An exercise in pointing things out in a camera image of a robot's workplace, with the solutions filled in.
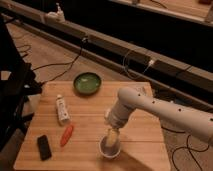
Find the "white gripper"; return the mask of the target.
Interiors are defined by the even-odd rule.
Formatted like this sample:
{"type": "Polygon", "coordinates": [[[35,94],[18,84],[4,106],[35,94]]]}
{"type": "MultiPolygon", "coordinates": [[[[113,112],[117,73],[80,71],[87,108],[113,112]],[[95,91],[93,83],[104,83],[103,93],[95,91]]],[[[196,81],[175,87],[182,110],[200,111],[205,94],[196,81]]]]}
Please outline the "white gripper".
{"type": "Polygon", "coordinates": [[[117,129],[123,128],[129,120],[132,109],[124,105],[120,100],[117,100],[112,108],[106,111],[104,116],[105,121],[114,129],[109,129],[106,139],[106,146],[112,147],[119,136],[117,129]]]}

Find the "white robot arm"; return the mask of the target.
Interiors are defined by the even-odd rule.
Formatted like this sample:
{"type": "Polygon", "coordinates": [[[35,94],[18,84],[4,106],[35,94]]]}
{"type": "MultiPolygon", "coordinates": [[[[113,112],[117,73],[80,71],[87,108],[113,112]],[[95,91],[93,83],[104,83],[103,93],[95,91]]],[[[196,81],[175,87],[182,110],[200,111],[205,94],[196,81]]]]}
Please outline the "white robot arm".
{"type": "Polygon", "coordinates": [[[213,114],[151,98],[131,87],[120,88],[117,97],[115,105],[105,115],[112,128],[123,128],[130,115],[136,109],[141,109],[178,126],[213,147],[213,114]]]}

